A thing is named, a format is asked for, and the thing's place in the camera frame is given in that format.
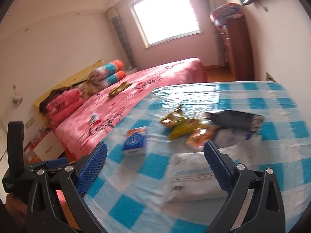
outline window light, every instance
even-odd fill
[[[133,7],[148,45],[199,31],[189,0],[142,0]]]

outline cylindrical pillow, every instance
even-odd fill
[[[96,68],[89,73],[89,79],[92,82],[98,82],[108,76],[121,71],[124,67],[124,63],[121,60],[114,60],[102,67]]]
[[[115,84],[116,82],[122,80],[124,77],[126,76],[126,72],[125,71],[118,71],[113,75],[110,75],[109,77],[100,80],[98,82],[94,82],[94,84],[96,84],[97,88],[102,91],[105,88],[111,86],[112,84]]]

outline yellow headboard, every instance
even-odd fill
[[[89,72],[94,70],[95,68],[101,67],[104,64],[106,64],[105,61],[99,60],[95,64],[88,66],[87,68],[81,70],[80,72],[77,72],[76,74],[70,76],[69,78],[63,80],[61,83],[58,83],[56,86],[48,90],[46,93],[41,95],[37,100],[34,102],[35,109],[38,111],[40,118],[44,121],[45,125],[49,125],[49,118],[47,116],[44,116],[39,112],[39,105],[40,103],[50,95],[50,92],[54,89],[59,89],[62,87],[70,87],[72,84],[76,84],[80,81],[88,79]]]

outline pink bedspread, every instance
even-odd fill
[[[132,82],[133,85],[109,99],[109,91],[124,81]],[[93,95],[57,127],[55,134],[67,154],[78,160],[83,155],[89,154],[96,144],[154,88],[203,82],[206,82],[206,72],[197,58],[139,71]],[[90,125],[94,113],[98,115],[99,120]]]

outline pink folded towel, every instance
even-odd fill
[[[69,105],[75,103],[82,95],[81,89],[70,89],[63,92],[61,95],[54,98],[47,106],[46,109],[49,115],[56,114]]]
[[[84,103],[83,98],[79,98],[73,104],[67,106],[63,110],[57,112],[56,114],[49,115],[50,124],[53,129],[55,129],[60,123],[65,121],[73,112],[75,112],[79,107],[81,107]]]

